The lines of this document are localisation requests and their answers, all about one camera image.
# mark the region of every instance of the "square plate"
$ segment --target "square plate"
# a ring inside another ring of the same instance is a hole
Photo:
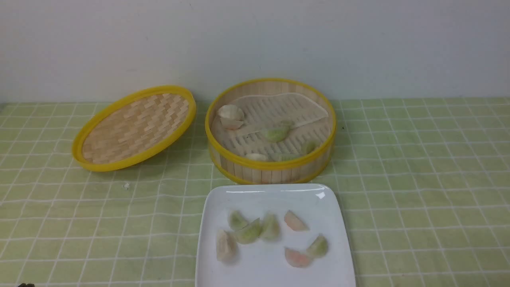
[[[237,244],[235,262],[216,260],[216,233],[230,231],[227,217],[239,210],[248,221],[276,214],[279,241],[261,239],[249,245]],[[310,228],[296,232],[285,224],[287,210],[293,211]],[[307,268],[291,267],[284,247],[304,251],[319,234],[329,243],[325,257]],[[355,287],[354,268],[342,213],[333,191],[322,184],[232,185],[213,189],[203,209],[195,273],[196,287],[342,286]]]

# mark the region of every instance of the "bamboo steamer lid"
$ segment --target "bamboo steamer lid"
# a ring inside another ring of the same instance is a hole
[[[139,91],[94,116],[76,136],[73,156],[91,171],[137,164],[175,142],[195,115],[193,95],[182,87]]]

